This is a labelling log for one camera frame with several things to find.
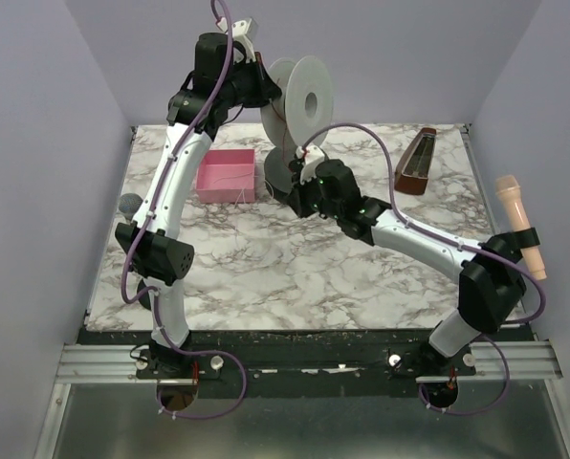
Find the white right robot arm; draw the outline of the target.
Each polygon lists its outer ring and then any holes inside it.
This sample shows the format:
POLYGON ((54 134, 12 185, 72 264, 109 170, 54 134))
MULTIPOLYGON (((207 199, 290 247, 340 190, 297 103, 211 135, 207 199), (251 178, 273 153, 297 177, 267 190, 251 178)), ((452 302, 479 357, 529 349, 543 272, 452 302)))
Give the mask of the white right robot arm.
POLYGON ((320 163, 312 178, 296 171, 289 184, 286 203, 298 217, 332 219, 347 237, 403 253, 457 283, 456 310, 422 346, 427 360, 445 361, 480 335, 498 331, 526 291, 522 274, 512 267, 520 255, 506 234, 479 243, 399 219, 391 204, 362 195, 340 160, 320 163))

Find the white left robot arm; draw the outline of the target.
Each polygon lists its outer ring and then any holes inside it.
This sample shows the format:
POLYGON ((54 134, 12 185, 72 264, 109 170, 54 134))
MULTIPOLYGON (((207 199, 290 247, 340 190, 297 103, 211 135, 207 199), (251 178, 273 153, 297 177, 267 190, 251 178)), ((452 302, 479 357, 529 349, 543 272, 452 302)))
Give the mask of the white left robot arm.
POLYGON ((142 278, 144 288, 135 298, 147 297, 150 302, 153 344, 179 349, 189 336, 184 278, 194 249, 180 241, 179 233, 201 161, 230 109, 262 108, 280 94, 251 38, 244 34, 200 35, 194 68, 167 105, 170 139, 151 185, 131 221, 118 224, 115 230, 126 254, 123 270, 142 278))

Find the white perforated cable spool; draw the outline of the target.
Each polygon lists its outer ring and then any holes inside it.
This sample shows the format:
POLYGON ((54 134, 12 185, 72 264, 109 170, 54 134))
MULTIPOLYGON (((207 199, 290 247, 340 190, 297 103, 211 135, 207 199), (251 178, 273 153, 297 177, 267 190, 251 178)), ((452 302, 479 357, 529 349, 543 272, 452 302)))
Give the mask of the white perforated cable spool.
POLYGON ((319 58, 280 58, 268 74, 282 90, 281 98, 260 109, 265 134, 275 147, 296 149, 332 123, 333 84, 319 58))

